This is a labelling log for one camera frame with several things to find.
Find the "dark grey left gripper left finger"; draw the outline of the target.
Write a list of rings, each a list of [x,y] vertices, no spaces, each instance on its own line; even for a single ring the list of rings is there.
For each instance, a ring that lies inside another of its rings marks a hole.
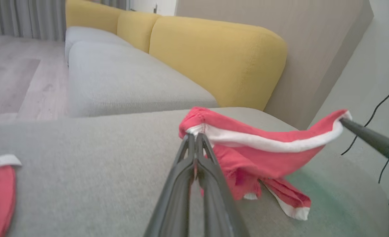
[[[187,134],[178,149],[143,237],[188,237],[190,191],[195,176],[194,153],[195,137]]]

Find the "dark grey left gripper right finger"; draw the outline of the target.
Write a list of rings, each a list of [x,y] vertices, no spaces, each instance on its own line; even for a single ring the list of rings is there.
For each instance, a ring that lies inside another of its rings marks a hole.
[[[203,189],[204,236],[250,237],[212,146],[203,133],[196,137],[196,169]]]

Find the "red shorts with white trim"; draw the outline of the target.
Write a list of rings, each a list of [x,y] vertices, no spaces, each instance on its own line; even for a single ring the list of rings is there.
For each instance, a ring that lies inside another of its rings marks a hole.
[[[180,123],[179,136],[199,133],[207,136],[235,200],[259,198],[262,182],[286,215],[306,221],[311,200],[285,177],[340,136],[342,118],[351,119],[350,112],[332,112],[308,130],[270,132],[194,107]]]

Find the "yellow sofa backrest cushion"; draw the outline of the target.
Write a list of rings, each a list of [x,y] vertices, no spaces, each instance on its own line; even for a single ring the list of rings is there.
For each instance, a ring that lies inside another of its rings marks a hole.
[[[285,68],[287,45],[258,26],[164,16],[149,53],[214,96],[221,107],[264,110]]]
[[[66,29],[89,27],[117,33],[118,18],[124,10],[87,0],[66,0]]]
[[[155,13],[123,11],[118,18],[117,36],[134,48],[148,53],[151,32],[161,17]]]

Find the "grey pleated curtain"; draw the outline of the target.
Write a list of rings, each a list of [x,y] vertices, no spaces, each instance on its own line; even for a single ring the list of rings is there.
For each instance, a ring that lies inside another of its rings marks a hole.
[[[65,41],[66,0],[0,0],[0,35]],[[130,0],[87,0],[129,10]]]

